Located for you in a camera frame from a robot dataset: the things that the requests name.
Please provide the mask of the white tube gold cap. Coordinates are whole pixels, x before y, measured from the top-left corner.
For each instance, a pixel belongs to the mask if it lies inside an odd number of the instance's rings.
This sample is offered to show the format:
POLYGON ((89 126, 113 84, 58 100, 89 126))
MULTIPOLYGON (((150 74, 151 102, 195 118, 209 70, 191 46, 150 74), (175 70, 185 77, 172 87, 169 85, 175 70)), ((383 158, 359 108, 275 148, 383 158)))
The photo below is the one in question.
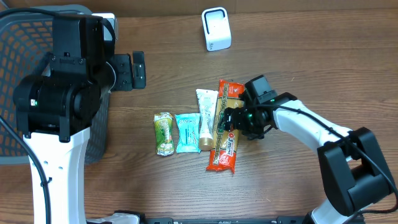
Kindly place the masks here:
POLYGON ((200 110, 200 133, 198 147, 201 151, 210 151, 214 146, 213 125, 218 100, 214 90, 196 89, 200 110))

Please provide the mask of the spaghetti pack red ends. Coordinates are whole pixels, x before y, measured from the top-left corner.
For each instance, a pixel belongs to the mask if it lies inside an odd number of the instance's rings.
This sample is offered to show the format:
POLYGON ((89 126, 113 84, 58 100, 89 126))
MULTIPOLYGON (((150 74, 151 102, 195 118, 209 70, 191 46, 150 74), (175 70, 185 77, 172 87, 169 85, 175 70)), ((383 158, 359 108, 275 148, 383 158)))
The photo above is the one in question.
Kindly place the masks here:
POLYGON ((225 131, 218 125, 222 122, 226 108, 240 108, 243 101, 239 95, 244 91, 244 85, 220 79, 216 104, 215 120, 213 125, 214 146, 210 151, 209 164, 206 170, 235 171, 236 154, 238 150, 239 130, 225 131))

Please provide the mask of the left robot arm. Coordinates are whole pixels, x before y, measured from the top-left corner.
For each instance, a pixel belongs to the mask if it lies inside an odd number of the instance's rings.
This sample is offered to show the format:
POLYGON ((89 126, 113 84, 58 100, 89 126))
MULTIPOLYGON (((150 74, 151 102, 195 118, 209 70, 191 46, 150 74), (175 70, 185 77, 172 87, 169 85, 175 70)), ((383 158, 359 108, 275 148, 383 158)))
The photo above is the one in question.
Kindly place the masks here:
POLYGON ((108 14, 55 14, 49 75, 28 75, 14 90, 36 223, 86 223, 84 166, 92 122, 110 92, 146 86, 144 54, 116 54, 115 28, 108 14))

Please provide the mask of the green snack packet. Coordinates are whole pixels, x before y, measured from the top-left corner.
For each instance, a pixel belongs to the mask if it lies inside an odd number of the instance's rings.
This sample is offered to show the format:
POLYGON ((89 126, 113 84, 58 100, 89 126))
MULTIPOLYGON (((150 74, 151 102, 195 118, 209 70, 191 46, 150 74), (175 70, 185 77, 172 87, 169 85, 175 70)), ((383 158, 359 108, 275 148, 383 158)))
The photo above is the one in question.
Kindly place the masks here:
POLYGON ((169 112, 154 115, 156 153, 160 156, 171 156, 174 153, 172 139, 173 117, 169 112))

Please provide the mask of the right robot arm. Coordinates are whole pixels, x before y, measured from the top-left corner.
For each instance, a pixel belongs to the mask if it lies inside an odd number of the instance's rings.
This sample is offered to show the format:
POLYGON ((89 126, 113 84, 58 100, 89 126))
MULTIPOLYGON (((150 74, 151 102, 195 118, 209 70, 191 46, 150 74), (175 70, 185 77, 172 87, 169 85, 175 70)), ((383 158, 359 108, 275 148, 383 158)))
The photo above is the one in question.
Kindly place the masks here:
POLYGON ((221 80, 211 164, 229 168, 236 159, 239 135, 250 141, 270 130, 290 134, 318 157, 325 201, 303 217, 284 223, 363 223, 371 205, 397 187, 371 130, 352 130, 309 110, 296 96, 278 94, 266 77, 245 84, 221 80))

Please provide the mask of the teal wipes packet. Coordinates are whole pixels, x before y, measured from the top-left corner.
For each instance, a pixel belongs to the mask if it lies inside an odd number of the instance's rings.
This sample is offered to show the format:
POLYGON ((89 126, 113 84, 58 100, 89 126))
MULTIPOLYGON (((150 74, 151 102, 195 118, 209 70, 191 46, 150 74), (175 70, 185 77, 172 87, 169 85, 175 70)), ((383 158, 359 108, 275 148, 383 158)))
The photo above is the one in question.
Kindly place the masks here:
POLYGON ((201 150, 198 147, 200 114, 177 114, 175 118, 179 132, 177 154, 200 153, 201 150))

